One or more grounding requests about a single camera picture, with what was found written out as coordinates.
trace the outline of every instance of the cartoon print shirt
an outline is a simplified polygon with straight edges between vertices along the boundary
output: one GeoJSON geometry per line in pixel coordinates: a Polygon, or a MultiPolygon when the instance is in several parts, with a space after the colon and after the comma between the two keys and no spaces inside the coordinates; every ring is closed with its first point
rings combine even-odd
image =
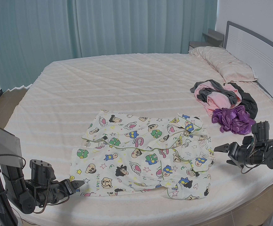
{"type": "Polygon", "coordinates": [[[197,117],[147,118],[101,110],[72,152],[81,196],[117,196],[165,187],[163,197],[198,199],[210,191],[211,138],[197,117]]]}

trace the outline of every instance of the white headboard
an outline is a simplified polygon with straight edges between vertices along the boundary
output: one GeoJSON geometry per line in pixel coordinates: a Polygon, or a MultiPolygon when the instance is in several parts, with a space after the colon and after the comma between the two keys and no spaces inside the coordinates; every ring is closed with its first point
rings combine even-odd
{"type": "Polygon", "coordinates": [[[224,48],[250,65],[259,77],[259,85],[273,97],[273,42],[228,21],[224,48]]]}

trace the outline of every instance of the mattress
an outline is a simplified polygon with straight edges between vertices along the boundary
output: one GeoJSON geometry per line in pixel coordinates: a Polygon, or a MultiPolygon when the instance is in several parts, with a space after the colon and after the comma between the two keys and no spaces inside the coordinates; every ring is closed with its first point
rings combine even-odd
{"type": "MultiPolygon", "coordinates": [[[[214,79],[218,72],[204,60],[186,54],[109,55],[53,62],[48,65],[15,108],[6,130],[21,140],[22,155],[52,164],[57,180],[69,178],[72,148],[101,109],[142,117],[199,116],[212,137],[213,147],[243,136],[221,133],[212,124],[190,88],[214,79]]],[[[273,99],[255,82],[238,82],[258,104],[257,121],[269,121],[273,138],[273,99]]],[[[273,170],[261,165],[242,175],[226,164],[225,153],[215,153],[209,170],[208,197],[174,200],[161,197],[163,188],[114,196],[72,195],[67,203],[47,207],[44,213],[22,215],[42,226],[54,225],[193,225],[226,213],[273,184],[273,170]]],[[[30,178],[30,169],[24,169],[30,178]]]]}

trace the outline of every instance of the pillowcase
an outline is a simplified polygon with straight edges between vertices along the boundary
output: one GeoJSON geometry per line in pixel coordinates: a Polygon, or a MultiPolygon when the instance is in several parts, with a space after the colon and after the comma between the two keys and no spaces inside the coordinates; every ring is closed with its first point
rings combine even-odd
{"type": "Polygon", "coordinates": [[[255,81],[258,76],[246,63],[240,61],[221,47],[196,47],[189,54],[201,57],[218,73],[225,83],[235,81],[255,81]]]}

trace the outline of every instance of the curtain fold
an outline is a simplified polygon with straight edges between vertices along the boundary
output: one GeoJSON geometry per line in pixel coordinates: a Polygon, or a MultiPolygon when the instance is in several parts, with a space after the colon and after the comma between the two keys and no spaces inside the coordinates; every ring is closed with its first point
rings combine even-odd
{"type": "Polygon", "coordinates": [[[58,60],[187,53],[216,12],[217,0],[0,0],[0,85],[27,86],[58,60]]]}

